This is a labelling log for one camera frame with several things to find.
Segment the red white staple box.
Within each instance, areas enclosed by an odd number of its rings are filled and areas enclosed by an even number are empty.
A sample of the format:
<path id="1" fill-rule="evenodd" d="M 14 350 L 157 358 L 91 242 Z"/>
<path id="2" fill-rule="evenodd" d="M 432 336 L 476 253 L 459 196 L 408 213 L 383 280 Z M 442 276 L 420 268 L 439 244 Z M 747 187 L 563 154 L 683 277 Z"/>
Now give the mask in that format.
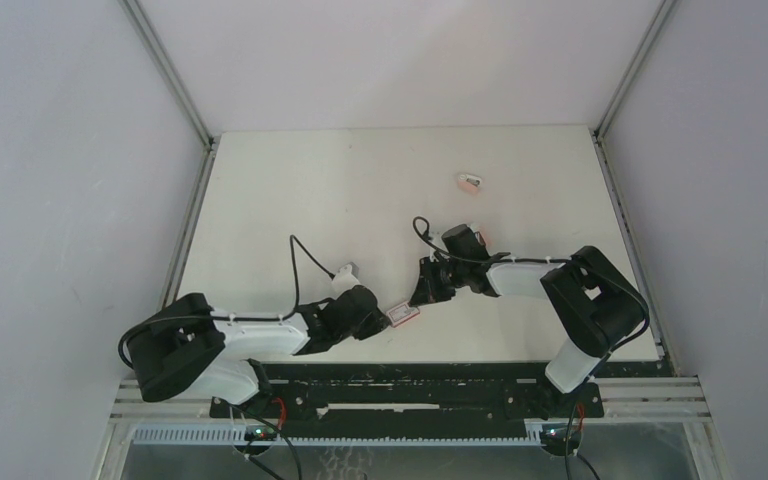
<path id="1" fill-rule="evenodd" d="M 390 308 L 386 315 L 393 328 L 396 328 L 405 322 L 417 317 L 420 314 L 418 307 L 411 306 L 408 302 L 402 302 Z"/>

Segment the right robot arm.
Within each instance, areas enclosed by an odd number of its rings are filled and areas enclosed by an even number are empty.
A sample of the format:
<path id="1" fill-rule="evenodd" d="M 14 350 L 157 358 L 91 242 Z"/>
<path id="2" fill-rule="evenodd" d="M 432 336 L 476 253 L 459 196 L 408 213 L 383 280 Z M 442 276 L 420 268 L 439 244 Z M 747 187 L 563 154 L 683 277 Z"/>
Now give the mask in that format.
<path id="1" fill-rule="evenodd" d="M 491 254 L 483 235 L 469 224 L 439 236 L 422 216 L 414 217 L 411 226 L 429 253 L 419 261 L 410 307 L 449 301 L 462 288 L 490 298 L 550 303 L 567 338 L 545 367 L 545 383 L 537 391 L 539 406 L 549 415 L 565 415 L 577 403 L 577 389 L 650 327 L 642 294 L 595 246 L 585 245 L 565 258 Z"/>

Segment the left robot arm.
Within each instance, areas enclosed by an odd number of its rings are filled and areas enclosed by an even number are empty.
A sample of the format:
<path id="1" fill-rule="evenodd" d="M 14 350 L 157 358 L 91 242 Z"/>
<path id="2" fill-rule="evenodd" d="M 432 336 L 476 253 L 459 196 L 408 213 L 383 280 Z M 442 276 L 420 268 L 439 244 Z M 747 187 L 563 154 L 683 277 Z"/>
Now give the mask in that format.
<path id="1" fill-rule="evenodd" d="M 284 315 L 237 315 L 213 307 L 202 293 L 190 293 L 123 333 L 117 353 L 145 402 L 204 395 L 258 417 L 273 401 L 264 358 L 324 353 L 389 325 L 376 296 L 363 285 L 298 304 Z"/>

